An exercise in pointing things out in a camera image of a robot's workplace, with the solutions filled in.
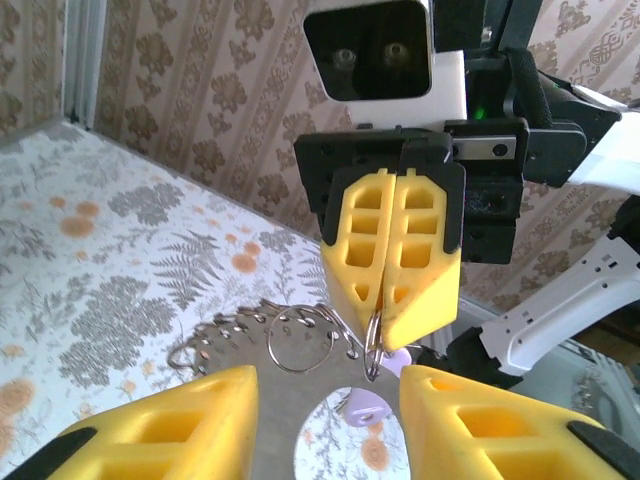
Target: white table surface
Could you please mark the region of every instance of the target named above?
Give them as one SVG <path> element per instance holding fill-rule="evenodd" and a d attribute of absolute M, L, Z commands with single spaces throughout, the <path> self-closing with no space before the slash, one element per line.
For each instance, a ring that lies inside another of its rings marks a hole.
<path fill-rule="evenodd" d="M 324 288 L 316 243 L 110 141 L 63 122 L 1 147 L 0 476 L 75 421 L 188 381 L 166 355 L 194 324 Z M 351 429 L 339 398 L 302 427 L 298 478 L 409 478 L 397 420 Z"/>

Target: gray fern pattern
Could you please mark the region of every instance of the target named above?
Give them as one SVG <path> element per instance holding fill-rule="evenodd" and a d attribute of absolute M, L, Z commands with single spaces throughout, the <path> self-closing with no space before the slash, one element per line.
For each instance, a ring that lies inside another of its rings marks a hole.
<path fill-rule="evenodd" d="M 298 274 L 302 280 L 302 285 L 309 289 L 309 294 L 318 297 L 323 303 L 329 302 L 329 293 L 324 279 L 324 267 L 318 250 L 304 248 L 305 258 L 300 264 L 305 265 L 305 270 Z"/>
<path fill-rule="evenodd" d="M 138 221 L 155 227 L 169 221 L 167 210 L 180 205 L 184 193 L 168 183 L 153 188 L 138 187 L 131 192 L 118 193 L 109 201 L 109 208 L 121 217 L 135 213 Z"/>
<path fill-rule="evenodd" d="M 60 374 L 80 387 L 109 385 L 109 368 L 135 365 L 145 336 L 171 331 L 175 310 L 164 298 L 144 298 L 149 284 L 113 276 L 88 293 L 87 310 L 71 325 L 80 337 L 60 355 Z"/>
<path fill-rule="evenodd" d="M 296 244 L 296 238 L 297 235 L 288 232 L 284 228 L 278 228 L 275 232 L 261 232 L 258 236 L 264 248 L 275 253 L 286 253 L 288 251 L 287 247 L 292 247 Z"/>
<path fill-rule="evenodd" d="M 192 231 L 189 235 L 176 233 L 174 236 L 181 241 L 162 248 L 174 255 L 151 265 L 161 269 L 156 276 L 167 279 L 158 285 L 168 288 L 169 297 L 184 311 L 213 286 L 212 282 L 220 280 L 217 272 L 222 270 L 222 265 L 216 258 L 219 247 L 212 236 Z"/>
<path fill-rule="evenodd" d="M 53 260 L 56 254 L 42 231 L 18 220 L 0 220 L 0 279 L 12 273 L 10 257 Z"/>

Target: yellow foam pad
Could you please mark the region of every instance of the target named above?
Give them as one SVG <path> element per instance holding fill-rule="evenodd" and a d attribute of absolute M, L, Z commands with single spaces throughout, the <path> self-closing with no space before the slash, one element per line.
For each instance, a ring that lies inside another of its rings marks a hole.
<path fill-rule="evenodd" d="M 225 370 L 74 424 L 97 433 L 50 478 L 249 478 L 257 421 L 255 367 Z"/>
<path fill-rule="evenodd" d="M 621 479 L 566 428 L 578 413 L 423 366 L 400 377 L 411 478 Z"/>
<path fill-rule="evenodd" d="M 333 245 L 321 244 L 331 303 L 360 338 L 382 306 L 380 290 L 391 228 L 396 176 L 380 169 L 344 191 Z"/>
<path fill-rule="evenodd" d="M 447 193 L 411 169 L 396 179 L 382 279 L 382 343 L 397 350 L 458 313 L 461 249 L 444 252 Z"/>
<path fill-rule="evenodd" d="M 331 303 L 361 339 L 382 309 L 382 343 L 397 350 L 455 320 L 461 251 L 443 250 L 447 193 L 409 169 L 349 186 L 334 245 L 321 245 Z"/>

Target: orange flower pattern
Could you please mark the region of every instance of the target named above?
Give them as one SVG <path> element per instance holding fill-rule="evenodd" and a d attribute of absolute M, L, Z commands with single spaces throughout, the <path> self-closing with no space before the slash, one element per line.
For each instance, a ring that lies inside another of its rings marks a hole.
<path fill-rule="evenodd" d="M 49 199 L 49 205 L 56 208 L 64 208 L 67 204 L 67 201 L 62 197 L 51 197 Z"/>
<path fill-rule="evenodd" d="M 231 259 L 231 264 L 237 271 L 245 274 L 255 272 L 258 267 L 255 259 L 251 255 L 246 255 L 244 253 L 234 255 Z"/>
<path fill-rule="evenodd" d="M 377 437 L 369 437 L 360 449 L 364 463 L 376 472 L 382 472 L 389 465 L 389 451 L 387 446 Z"/>
<path fill-rule="evenodd" d="M 0 416 L 15 415 L 31 402 L 35 388 L 24 378 L 17 378 L 0 387 Z"/>
<path fill-rule="evenodd" d="M 60 222 L 62 233 L 71 238 L 88 237 L 93 229 L 93 222 L 85 217 L 66 217 Z"/>

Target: key ring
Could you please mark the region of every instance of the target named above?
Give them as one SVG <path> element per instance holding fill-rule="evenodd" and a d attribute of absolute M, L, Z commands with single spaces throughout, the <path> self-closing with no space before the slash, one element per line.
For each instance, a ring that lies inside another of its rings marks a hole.
<path fill-rule="evenodd" d="M 184 350 L 187 350 L 189 348 L 196 350 L 195 346 L 192 345 L 192 342 L 194 342 L 198 338 L 199 338 L 198 335 L 194 335 L 193 337 L 189 338 L 185 342 L 182 342 L 181 344 L 179 344 L 177 347 L 173 348 L 167 355 L 167 365 L 169 365 L 171 368 L 175 370 L 184 370 L 186 368 L 190 368 L 194 374 L 203 373 L 201 369 L 198 368 L 194 362 L 181 363 L 175 360 L 176 355 L 182 353 Z"/>
<path fill-rule="evenodd" d="M 314 309 L 309 308 L 306 305 L 293 305 L 290 307 L 286 307 L 284 310 L 280 311 L 275 317 L 273 317 L 273 320 L 271 320 L 271 323 L 267 328 L 267 350 L 269 351 L 269 357 L 271 357 L 271 360 L 273 361 L 273 363 L 275 363 L 278 366 L 278 368 L 280 368 L 281 370 L 284 370 L 287 373 L 293 373 L 294 375 L 304 375 L 305 373 L 309 373 L 315 370 L 316 368 L 318 368 L 320 365 L 324 363 L 324 361 L 327 358 L 329 358 L 329 355 L 331 355 L 331 352 L 333 351 L 333 345 L 335 344 L 336 339 L 334 338 L 333 335 L 329 337 L 329 339 L 331 340 L 331 343 L 329 344 L 329 350 L 327 350 L 327 353 L 325 354 L 325 356 L 322 357 L 320 361 L 315 365 L 312 365 L 311 367 L 307 367 L 307 368 L 301 368 L 301 369 L 293 369 L 293 368 L 284 366 L 282 363 L 280 363 L 275 353 L 273 353 L 273 345 L 271 344 L 271 335 L 273 333 L 273 327 L 275 323 L 278 320 L 285 319 L 286 314 L 289 313 L 290 310 L 294 310 L 298 314 L 300 314 L 300 312 L 314 311 Z M 305 321 L 305 319 L 300 319 L 300 321 L 304 322 L 305 324 L 308 323 Z"/>
<path fill-rule="evenodd" d="M 380 333 L 380 320 L 382 319 L 382 312 L 376 312 L 369 319 L 369 325 L 367 326 L 367 335 L 364 339 L 364 355 L 362 358 L 362 363 L 364 365 L 364 374 L 367 377 L 367 380 L 370 382 L 375 381 L 375 379 L 380 375 L 380 365 L 382 364 L 382 357 L 384 355 L 384 350 L 382 348 L 382 339 Z M 367 357 L 369 347 L 374 351 L 373 354 L 373 362 L 371 366 L 367 365 Z"/>

